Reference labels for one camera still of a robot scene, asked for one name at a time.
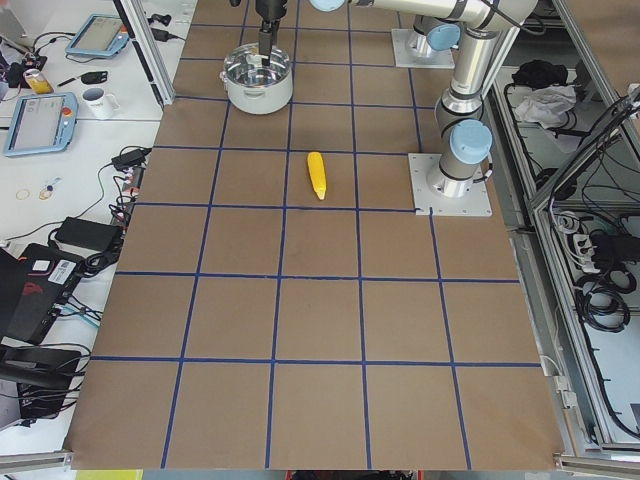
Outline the glass pot lid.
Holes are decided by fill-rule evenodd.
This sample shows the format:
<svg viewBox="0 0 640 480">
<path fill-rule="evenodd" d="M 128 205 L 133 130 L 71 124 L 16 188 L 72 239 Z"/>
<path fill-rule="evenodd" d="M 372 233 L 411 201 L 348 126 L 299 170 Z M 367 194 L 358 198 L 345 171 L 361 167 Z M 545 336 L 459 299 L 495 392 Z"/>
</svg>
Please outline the glass pot lid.
<svg viewBox="0 0 640 480">
<path fill-rule="evenodd" d="M 266 87 L 282 82 L 291 70 L 286 51 L 273 47 L 271 63 L 259 54 L 257 43 L 245 44 L 232 50 L 224 60 L 223 78 L 245 87 Z"/>
</svg>

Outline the white pot with steel rim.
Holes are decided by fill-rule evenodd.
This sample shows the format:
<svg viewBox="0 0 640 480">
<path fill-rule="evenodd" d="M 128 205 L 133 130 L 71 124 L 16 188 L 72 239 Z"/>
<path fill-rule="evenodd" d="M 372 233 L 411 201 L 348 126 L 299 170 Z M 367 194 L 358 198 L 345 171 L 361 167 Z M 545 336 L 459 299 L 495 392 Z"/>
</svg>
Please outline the white pot with steel rim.
<svg viewBox="0 0 640 480">
<path fill-rule="evenodd" d="M 276 112 L 293 95 L 291 60 L 278 46 L 271 50 L 269 65 L 263 64 L 257 43 L 235 48 L 224 59 L 220 79 L 231 103 L 249 114 Z"/>
</svg>

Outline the yellow corn cob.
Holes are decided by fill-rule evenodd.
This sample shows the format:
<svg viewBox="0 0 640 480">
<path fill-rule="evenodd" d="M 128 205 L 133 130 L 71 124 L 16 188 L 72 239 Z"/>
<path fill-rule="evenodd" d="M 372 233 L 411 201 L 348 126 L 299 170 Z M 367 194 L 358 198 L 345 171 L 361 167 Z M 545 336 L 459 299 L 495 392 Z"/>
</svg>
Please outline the yellow corn cob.
<svg viewBox="0 0 640 480">
<path fill-rule="evenodd" d="M 327 193 L 327 177 L 323 156 L 318 151 L 307 155 L 307 168 L 314 193 L 323 201 Z"/>
</svg>

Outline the blue teach pendant far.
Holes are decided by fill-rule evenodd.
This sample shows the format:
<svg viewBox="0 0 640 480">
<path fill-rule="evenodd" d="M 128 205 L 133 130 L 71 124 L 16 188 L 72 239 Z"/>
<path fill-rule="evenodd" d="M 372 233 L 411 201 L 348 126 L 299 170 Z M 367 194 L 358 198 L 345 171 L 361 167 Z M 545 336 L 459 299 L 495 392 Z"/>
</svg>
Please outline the blue teach pendant far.
<svg viewBox="0 0 640 480">
<path fill-rule="evenodd" d="M 65 48 L 72 56 L 111 58 L 129 42 L 130 37 L 117 15 L 92 14 Z"/>
</svg>

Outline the blue teach pendant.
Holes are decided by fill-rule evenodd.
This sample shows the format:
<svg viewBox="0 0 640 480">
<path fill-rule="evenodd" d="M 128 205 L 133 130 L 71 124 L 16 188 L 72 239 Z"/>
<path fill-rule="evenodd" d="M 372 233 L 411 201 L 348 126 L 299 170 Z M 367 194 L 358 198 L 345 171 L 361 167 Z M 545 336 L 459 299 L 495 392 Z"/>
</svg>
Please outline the blue teach pendant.
<svg viewBox="0 0 640 480">
<path fill-rule="evenodd" d="M 111 58 L 129 42 L 130 37 L 117 15 L 92 14 L 65 48 L 72 56 Z"/>
<path fill-rule="evenodd" d="M 20 98 L 3 154 L 18 157 L 64 151 L 72 140 L 77 114 L 78 100 L 70 92 Z"/>
</svg>

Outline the white mug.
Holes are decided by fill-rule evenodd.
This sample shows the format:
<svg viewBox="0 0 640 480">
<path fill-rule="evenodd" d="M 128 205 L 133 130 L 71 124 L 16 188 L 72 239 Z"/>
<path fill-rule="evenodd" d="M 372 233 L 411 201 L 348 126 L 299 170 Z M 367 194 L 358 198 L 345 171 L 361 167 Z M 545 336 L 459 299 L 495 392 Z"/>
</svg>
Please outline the white mug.
<svg viewBox="0 0 640 480">
<path fill-rule="evenodd" d="M 82 94 L 82 99 L 94 117 L 98 120 L 111 119 L 120 109 L 120 104 L 112 93 L 102 88 L 87 89 Z"/>
</svg>

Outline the black power adapter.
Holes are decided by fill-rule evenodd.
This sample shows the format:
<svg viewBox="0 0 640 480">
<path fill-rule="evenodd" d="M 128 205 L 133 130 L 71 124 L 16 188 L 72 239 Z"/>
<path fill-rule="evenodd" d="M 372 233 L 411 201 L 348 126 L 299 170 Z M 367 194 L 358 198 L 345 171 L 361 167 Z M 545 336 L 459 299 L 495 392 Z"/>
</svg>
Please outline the black power adapter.
<svg viewBox="0 0 640 480">
<path fill-rule="evenodd" d="M 111 159 L 112 166 L 118 171 L 141 166 L 151 153 L 151 148 L 136 147 L 127 152 L 121 152 Z"/>
</svg>

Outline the black pen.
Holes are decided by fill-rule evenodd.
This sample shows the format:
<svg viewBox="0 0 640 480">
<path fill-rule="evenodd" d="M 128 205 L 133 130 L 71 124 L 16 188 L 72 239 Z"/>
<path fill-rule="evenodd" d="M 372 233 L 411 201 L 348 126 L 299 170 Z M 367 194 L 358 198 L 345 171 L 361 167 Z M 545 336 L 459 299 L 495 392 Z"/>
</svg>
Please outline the black pen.
<svg viewBox="0 0 640 480">
<path fill-rule="evenodd" d="M 79 77 L 72 77 L 72 78 L 69 78 L 67 80 L 64 80 L 64 81 L 60 82 L 59 84 L 57 84 L 57 86 L 58 87 L 62 87 L 62 86 L 68 85 L 68 84 L 70 84 L 70 83 L 72 83 L 72 82 L 74 82 L 74 81 L 76 81 L 78 79 L 79 79 Z"/>
</svg>

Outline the blue teach pendant near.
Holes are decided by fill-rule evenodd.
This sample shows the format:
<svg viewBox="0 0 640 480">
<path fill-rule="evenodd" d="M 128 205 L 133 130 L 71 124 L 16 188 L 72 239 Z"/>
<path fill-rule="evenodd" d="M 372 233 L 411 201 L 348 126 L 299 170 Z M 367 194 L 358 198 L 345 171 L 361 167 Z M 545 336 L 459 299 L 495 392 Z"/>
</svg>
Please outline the blue teach pendant near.
<svg viewBox="0 0 640 480">
<path fill-rule="evenodd" d="M 18 157 L 64 151 L 72 140 L 77 114 L 78 100 L 70 92 L 20 98 L 3 154 Z"/>
</svg>

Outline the black cloth bundle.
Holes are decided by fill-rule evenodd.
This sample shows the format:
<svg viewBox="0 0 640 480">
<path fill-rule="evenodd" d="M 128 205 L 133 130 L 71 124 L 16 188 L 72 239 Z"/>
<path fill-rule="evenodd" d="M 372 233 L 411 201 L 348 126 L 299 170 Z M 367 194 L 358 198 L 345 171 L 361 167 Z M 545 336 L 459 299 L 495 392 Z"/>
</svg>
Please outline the black cloth bundle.
<svg viewBox="0 0 640 480">
<path fill-rule="evenodd" d="M 568 70 L 564 65 L 555 65 L 545 60 L 532 60 L 521 65 L 512 74 L 512 79 L 516 85 L 542 89 L 552 85 L 565 85 Z"/>
</svg>

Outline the black power brick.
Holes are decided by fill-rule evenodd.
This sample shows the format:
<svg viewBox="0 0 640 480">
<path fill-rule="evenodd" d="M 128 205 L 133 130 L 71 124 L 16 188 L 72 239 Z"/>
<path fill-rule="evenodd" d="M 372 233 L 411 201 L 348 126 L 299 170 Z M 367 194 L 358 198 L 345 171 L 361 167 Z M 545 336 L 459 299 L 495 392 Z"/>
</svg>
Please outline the black power brick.
<svg viewBox="0 0 640 480">
<path fill-rule="evenodd" d="M 121 228 L 80 218 L 67 217 L 57 229 L 54 238 L 66 245 L 94 251 L 105 251 L 121 238 Z"/>
</svg>

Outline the white crumpled cloth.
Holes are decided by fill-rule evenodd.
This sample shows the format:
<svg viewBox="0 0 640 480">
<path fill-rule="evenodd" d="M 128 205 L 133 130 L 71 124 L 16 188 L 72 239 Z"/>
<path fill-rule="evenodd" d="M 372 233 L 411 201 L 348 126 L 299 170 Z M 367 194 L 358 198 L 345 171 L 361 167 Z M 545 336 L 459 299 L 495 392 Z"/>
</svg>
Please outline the white crumpled cloth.
<svg viewBox="0 0 640 480">
<path fill-rule="evenodd" d="M 568 112 L 576 104 L 573 86 L 550 86 L 526 95 L 515 108 L 517 121 L 538 123 L 543 128 L 560 127 L 568 119 Z"/>
</svg>

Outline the black laptop with red logo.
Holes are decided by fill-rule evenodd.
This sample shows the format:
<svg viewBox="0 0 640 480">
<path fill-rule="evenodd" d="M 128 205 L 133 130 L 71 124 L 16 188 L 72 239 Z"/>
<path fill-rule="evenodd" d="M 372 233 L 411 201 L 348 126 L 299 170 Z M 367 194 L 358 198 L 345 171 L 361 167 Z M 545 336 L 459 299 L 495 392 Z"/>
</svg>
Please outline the black laptop with red logo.
<svg viewBox="0 0 640 480">
<path fill-rule="evenodd" d="M 8 256 L 5 268 L 9 312 L 4 335 L 40 344 L 84 273 L 82 256 L 30 243 L 18 258 Z"/>
</svg>

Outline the black docking device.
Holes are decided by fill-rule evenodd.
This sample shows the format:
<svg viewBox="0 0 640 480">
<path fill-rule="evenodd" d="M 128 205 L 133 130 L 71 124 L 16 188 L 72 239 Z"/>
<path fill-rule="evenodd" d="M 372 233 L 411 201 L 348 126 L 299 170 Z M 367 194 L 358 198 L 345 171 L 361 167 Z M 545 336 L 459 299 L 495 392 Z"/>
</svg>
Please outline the black docking device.
<svg viewBox="0 0 640 480">
<path fill-rule="evenodd" d="M 54 419 L 77 402 L 88 356 L 41 346 L 1 347 L 1 427 Z"/>
</svg>

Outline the aluminium frame post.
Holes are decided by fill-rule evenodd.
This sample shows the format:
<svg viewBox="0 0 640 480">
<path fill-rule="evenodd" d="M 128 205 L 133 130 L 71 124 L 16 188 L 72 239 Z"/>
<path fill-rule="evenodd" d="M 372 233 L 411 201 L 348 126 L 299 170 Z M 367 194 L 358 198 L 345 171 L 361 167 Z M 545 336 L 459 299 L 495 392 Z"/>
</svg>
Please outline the aluminium frame post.
<svg viewBox="0 0 640 480">
<path fill-rule="evenodd" d="M 161 108 L 173 103 L 175 89 L 142 6 L 138 0 L 113 0 L 116 11 L 133 43 L 134 50 Z"/>
</svg>

